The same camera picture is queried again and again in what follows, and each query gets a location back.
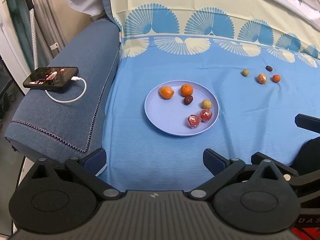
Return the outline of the red fruit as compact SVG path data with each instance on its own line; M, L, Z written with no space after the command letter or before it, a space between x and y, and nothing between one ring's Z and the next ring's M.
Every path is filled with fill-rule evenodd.
M199 111L199 117L202 122L208 122L212 118L212 111L210 109L201 109Z
M190 128L199 126L201 118L198 115L191 114L187 117L187 124Z

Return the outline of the small orange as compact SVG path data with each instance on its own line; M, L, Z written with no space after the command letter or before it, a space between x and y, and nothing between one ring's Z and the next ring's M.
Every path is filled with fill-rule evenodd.
M181 96L187 97L193 94L193 87L190 84L183 84L180 88Z
M278 83L278 82L281 80L281 77L280 77L280 75L275 74L275 75L272 76L271 80L272 80L274 83Z

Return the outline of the green olive fruit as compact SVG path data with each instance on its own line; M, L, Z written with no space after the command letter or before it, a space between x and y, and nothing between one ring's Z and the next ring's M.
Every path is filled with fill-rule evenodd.
M249 71L248 71L247 69L244 69L244 70L242 71L242 75L243 75L243 76L248 76L248 75L249 75Z
M203 100L201 105L203 109L210 109L212 107L211 101L207 99Z

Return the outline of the dark red date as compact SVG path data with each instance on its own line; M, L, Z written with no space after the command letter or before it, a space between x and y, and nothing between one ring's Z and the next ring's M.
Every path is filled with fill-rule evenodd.
M184 98L183 103L185 105L190 105L193 101L193 96L192 95L188 95Z
M273 70L273 68L271 66L266 66L265 67L267 71L271 72Z

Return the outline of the blue cream patterned cloth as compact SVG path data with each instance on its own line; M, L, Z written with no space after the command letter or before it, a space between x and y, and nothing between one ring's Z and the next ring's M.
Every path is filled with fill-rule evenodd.
M319 116L319 26L304 16L277 0L110 4L121 44L105 107L105 182L120 191L188 191L212 176L202 162L207 148L228 159L249 162L262 152L290 164L315 136L294 123L299 113ZM210 129L179 137L149 121L146 96L172 80L193 81L215 95L220 114Z

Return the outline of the black smartphone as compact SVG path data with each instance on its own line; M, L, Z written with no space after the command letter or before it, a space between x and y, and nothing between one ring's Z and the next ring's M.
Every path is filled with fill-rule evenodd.
M58 90L78 74L77 67L39 67L23 82L24 88Z

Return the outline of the grey curtain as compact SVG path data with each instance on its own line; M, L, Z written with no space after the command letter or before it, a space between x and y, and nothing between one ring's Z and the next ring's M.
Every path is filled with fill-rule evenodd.
M36 30L48 60L53 59L65 47L66 39L57 20L51 0L32 0L34 3Z

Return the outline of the white door frame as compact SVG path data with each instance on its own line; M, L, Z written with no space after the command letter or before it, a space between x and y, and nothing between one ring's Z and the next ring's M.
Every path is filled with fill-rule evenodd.
M1 56L12 77L19 85L22 85L31 71L21 50L7 3L2 1L3 0L0 0Z

